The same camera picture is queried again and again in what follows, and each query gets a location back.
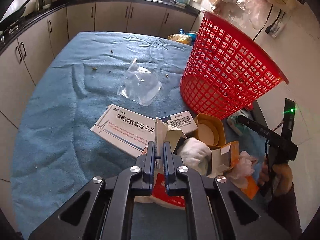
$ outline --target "red plastic basket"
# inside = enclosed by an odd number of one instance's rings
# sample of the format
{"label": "red plastic basket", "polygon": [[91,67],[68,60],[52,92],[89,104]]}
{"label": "red plastic basket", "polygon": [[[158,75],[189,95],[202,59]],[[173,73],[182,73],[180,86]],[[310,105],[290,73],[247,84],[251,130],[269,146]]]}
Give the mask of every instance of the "red plastic basket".
{"label": "red plastic basket", "polygon": [[289,81],[247,35],[206,12],[180,81],[185,103],[196,113],[223,119],[271,88]]}

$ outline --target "human hand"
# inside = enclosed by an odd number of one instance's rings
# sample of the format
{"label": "human hand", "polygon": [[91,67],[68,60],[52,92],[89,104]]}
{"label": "human hand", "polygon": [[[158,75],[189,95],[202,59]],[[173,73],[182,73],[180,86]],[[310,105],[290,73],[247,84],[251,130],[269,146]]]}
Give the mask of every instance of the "human hand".
{"label": "human hand", "polygon": [[[272,169],[280,178],[280,182],[273,195],[278,197],[287,194],[292,187],[292,171],[290,166],[287,163],[275,164],[272,166]],[[268,166],[264,162],[259,174],[258,184],[263,186],[267,181],[269,181]]]}

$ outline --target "person's arm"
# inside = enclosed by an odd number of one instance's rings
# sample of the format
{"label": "person's arm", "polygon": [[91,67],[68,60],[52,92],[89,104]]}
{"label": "person's arm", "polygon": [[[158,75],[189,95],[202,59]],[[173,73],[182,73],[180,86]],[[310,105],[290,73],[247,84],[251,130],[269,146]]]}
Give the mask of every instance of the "person's arm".
{"label": "person's arm", "polygon": [[[280,176],[280,182],[274,191],[273,199],[269,202],[268,214],[289,232],[293,240],[296,240],[302,230],[293,189],[292,171],[288,164],[273,165],[272,169]],[[268,167],[264,163],[258,183],[263,185],[268,180]]]}

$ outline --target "blue tablecloth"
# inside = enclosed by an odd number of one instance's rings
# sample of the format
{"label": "blue tablecloth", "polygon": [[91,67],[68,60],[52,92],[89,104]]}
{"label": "blue tablecloth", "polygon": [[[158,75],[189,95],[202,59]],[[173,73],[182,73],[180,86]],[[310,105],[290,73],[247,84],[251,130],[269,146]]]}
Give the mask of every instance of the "blue tablecloth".
{"label": "blue tablecloth", "polygon": [[[15,142],[12,198],[25,239],[92,177],[116,176],[135,163],[90,131],[108,105],[151,118],[188,110],[179,81],[191,49],[156,37],[91,32],[79,33],[60,52],[38,83]],[[149,106],[116,95],[134,57],[163,84]],[[239,140],[241,150],[262,160],[264,140],[256,133],[239,138],[225,130],[227,141]],[[132,239],[187,239],[185,212],[136,203]]]}

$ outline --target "barcode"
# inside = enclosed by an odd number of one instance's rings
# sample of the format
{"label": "barcode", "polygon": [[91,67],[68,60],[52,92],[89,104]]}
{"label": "barcode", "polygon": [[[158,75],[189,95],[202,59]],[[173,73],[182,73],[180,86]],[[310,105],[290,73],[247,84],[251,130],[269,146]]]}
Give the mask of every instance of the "barcode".
{"label": "barcode", "polygon": [[186,116],[186,117],[182,117],[182,118],[179,118],[179,119],[176,119],[176,120],[172,120],[172,121],[170,121],[170,124],[172,126],[175,126],[175,125],[183,124],[183,123],[188,122],[188,121],[190,121],[190,118],[188,116]]}

